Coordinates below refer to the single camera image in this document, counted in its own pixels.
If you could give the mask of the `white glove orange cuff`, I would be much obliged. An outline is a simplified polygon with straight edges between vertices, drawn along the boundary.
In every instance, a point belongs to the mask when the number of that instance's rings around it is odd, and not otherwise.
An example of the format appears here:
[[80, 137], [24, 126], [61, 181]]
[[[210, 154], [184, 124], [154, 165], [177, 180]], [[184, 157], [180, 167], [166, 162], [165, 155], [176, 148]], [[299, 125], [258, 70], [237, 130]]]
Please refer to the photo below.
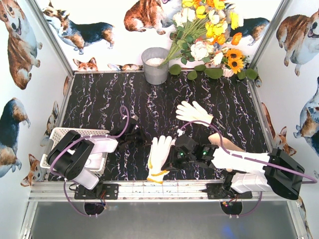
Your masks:
[[172, 145], [174, 145], [175, 139], [171, 136], [154, 137], [152, 140], [151, 150], [148, 158], [149, 174], [147, 180], [153, 183], [162, 184], [165, 175], [169, 174], [169, 171], [162, 170]]

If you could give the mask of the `blue dotted white glove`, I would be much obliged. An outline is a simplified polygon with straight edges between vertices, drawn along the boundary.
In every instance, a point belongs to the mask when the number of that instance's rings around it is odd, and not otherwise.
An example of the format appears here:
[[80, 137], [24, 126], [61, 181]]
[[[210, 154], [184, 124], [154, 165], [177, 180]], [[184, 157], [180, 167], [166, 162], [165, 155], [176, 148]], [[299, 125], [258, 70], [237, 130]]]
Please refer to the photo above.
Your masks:
[[103, 153], [90, 154], [85, 163], [85, 167], [88, 168], [89, 170], [97, 171], [99, 170], [102, 164], [102, 159], [103, 159]]

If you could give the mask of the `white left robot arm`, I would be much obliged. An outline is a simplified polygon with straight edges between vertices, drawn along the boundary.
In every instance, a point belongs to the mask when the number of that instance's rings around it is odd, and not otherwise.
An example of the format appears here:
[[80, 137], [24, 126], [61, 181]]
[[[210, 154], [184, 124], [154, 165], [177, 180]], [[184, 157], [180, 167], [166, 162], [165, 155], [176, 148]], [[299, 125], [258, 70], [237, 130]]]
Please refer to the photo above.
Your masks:
[[100, 134], [84, 133], [72, 128], [52, 148], [46, 161], [52, 174], [56, 173], [92, 190], [98, 185], [99, 177], [86, 166], [91, 155], [102, 158], [104, 153], [120, 151], [126, 145], [146, 146], [150, 142], [142, 128], [135, 123]]

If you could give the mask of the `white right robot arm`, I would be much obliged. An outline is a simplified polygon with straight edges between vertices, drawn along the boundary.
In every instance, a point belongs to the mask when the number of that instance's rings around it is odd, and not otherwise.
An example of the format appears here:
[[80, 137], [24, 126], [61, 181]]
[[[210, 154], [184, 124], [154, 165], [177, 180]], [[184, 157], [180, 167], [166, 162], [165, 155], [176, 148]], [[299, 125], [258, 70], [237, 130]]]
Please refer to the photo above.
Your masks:
[[270, 153], [227, 150], [214, 144], [200, 144], [181, 135], [169, 151], [163, 170], [178, 171], [185, 164], [202, 168], [231, 169], [225, 190], [237, 194], [272, 191], [282, 198], [297, 200], [305, 169], [281, 149]]

